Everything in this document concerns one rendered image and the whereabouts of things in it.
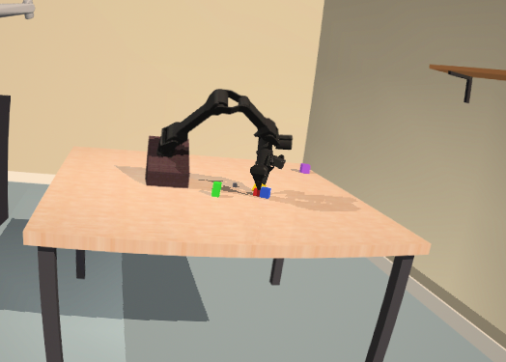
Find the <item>purple cube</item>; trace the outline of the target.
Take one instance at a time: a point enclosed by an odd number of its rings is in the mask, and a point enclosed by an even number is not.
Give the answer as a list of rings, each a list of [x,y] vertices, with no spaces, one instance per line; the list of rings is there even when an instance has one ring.
[[[310,164],[301,163],[300,172],[303,174],[310,174]]]

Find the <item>blue block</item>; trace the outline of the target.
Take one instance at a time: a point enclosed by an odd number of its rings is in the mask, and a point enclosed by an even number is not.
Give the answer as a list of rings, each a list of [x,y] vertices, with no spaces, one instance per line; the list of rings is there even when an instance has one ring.
[[[269,188],[269,187],[261,187],[260,197],[268,199],[270,197],[270,191],[271,191],[271,188]]]

